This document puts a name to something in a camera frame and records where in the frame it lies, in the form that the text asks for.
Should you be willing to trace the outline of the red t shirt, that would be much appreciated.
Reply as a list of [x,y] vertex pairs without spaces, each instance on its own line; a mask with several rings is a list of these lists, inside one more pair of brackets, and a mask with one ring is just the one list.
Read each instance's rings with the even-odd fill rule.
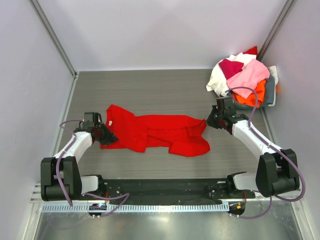
[[206,120],[187,115],[151,114],[136,116],[110,105],[106,110],[106,126],[118,141],[100,145],[101,149],[129,149],[144,153],[147,148],[164,147],[174,155],[196,157],[208,153],[210,144],[202,137]]

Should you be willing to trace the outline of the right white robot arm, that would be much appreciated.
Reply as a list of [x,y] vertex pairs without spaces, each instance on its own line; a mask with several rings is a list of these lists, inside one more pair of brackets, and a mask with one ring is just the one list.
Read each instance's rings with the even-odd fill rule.
[[237,198],[244,190],[258,191],[264,197],[296,191],[300,188],[297,156],[292,149],[274,145],[249,123],[245,114],[238,114],[231,97],[219,97],[206,124],[226,130],[240,140],[258,160],[256,173],[239,172],[227,176],[226,194]]

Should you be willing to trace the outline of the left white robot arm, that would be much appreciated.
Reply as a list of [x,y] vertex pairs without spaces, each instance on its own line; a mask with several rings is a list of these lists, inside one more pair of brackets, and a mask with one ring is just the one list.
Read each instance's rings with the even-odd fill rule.
[[95,200],[106,195],[102,176],[81,176],[78,163],[95,142],[108,146],[118,138],[103,123],[98,112],[86,112],[71,133],[71,139],[58,153],[43,158],[40,163],[40,193],[45,202],[66,200],[72,205],[73,200],[80,200],[86,193]]

